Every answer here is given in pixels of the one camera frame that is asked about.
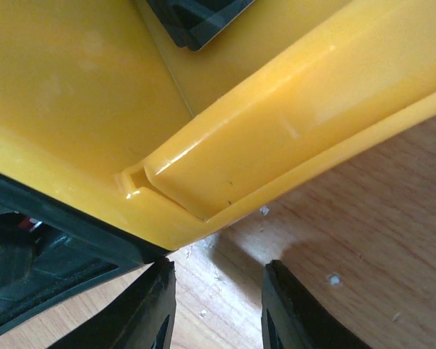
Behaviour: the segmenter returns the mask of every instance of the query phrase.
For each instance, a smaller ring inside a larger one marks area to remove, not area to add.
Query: wood grain
[[[436,348],[436,117],[268,206],[171,256],[173,348],[261,348],[262,269],[275,258],[372,348]],[[0,349],[45,348],[140,272],[35,317]]]

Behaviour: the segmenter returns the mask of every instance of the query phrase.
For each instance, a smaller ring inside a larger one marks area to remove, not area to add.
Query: scratch
[[[402,312],[396,313],[393,317],[392,317],[392,322],[396,322],[399,317],[402,315]]]

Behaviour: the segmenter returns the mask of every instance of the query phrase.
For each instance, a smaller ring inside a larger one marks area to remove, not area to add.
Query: yellow plastic case
[[[0,174],[167,250],[436,114],[436,0],[0,0]]]

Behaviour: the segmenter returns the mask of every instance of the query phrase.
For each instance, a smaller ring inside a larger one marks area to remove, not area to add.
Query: black frame
[[[73,238],[72,247],[116,266],[98,274],[88,270],[86,278],[81,275],[81,279],[68,282],[64,292],[48,294],[45,299],[23,300],[27,302],[23,312],[0,324],[0,335],[69,297],[171,253],[2,174],[0,205],[45,222]]]
[[[219,0],[136,1],[147,1],[176,46],[198,51],[255,0],[222,0],[222,5]]]

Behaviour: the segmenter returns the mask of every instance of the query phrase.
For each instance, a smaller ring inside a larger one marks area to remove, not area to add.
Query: wooden surface
[[[436,117],[268,207],[172,255],[173,348],[261,348],[262,269],[275,258],[373,348],[436,348]],[[140,271],[35,317],[0,349],[45,348]]]

